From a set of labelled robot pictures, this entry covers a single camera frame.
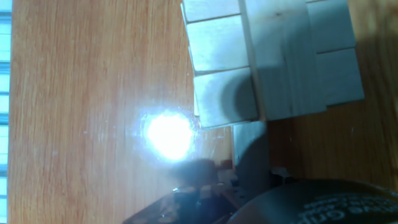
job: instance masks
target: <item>wooden table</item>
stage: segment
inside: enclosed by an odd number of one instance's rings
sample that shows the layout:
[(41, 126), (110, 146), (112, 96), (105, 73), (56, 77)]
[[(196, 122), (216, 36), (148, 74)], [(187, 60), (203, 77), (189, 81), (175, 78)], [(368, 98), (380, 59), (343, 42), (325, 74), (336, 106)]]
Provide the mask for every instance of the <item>wooden table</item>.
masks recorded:
[[(349, 6), (366, 100), (269, 123), (271, 164), (398, 189), (398, 3)], [(180, 0), (14, 0), (12, 23), (9, 223), (121, 223), (180, 185), (157, 118), (189, 124), (186, 161), (231, 159), (193, 117)]]

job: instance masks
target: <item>white wooden block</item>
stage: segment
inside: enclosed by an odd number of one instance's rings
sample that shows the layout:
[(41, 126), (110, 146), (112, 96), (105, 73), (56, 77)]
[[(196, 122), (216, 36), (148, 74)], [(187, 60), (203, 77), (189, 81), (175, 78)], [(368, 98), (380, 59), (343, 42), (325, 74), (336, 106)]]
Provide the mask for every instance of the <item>white wooden block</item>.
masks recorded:
[(355, 47), (355, 35), (347, 0), (325, 0), (307, 4), (316, 53)]
[(266, 118), (325, 111), (305, 1), (245, 2)]
[(318, 54), (317, 63), (328, 106), (364, 98), (355, 49)]
[(183, 0), (188, 23), (239, 14), (238, 0)]
[(201, 75), (193, 79), (201, 128), (257, 120), (249, 68)]
[(187, 24), (193, 67), (216, 72), (249, 65), (241, 16)]

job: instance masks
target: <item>wood grain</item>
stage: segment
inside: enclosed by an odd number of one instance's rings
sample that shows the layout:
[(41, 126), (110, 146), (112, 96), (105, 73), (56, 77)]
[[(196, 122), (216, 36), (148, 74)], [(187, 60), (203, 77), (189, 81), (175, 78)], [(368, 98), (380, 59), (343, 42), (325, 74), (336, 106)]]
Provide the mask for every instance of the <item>wood grain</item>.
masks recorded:
[[(269, 123), (271, 164), (398, 189), (398, 4), (348, 3), (366, 100)], [(189, 159), (231, 158), (229, 129), (193, 118), (179, 4), (14, 0), (9, 223), (121, 223), (170, 192), (143, 135), (166, 110), (195, 127)]]
[(188, 159), (231, 159), (193, 117), (187, 49), (180, 1), (15, 0), (9, 223), (121, 223), (178, 187), (145, 137), (165, 111), (194, 126)]

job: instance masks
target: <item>blue window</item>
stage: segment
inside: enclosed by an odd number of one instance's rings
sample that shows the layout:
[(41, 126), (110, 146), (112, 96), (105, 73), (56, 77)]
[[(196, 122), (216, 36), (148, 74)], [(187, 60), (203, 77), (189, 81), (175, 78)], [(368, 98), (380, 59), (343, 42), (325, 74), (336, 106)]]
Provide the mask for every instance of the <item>blue window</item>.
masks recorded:
[(0, 223), (7, 223), (12, 0), (0, 0)]

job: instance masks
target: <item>bright light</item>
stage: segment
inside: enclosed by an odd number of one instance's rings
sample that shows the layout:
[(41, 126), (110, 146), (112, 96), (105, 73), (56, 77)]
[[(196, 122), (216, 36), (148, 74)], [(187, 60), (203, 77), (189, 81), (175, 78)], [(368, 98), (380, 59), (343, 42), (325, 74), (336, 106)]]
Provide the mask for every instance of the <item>bright light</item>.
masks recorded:
[(188, 119), (179, 114), (162, 114), (153, 119), (148, 128), (148, 138), (155, 148), (166, 158), (175, 160), (187, 153), (192, 134)]

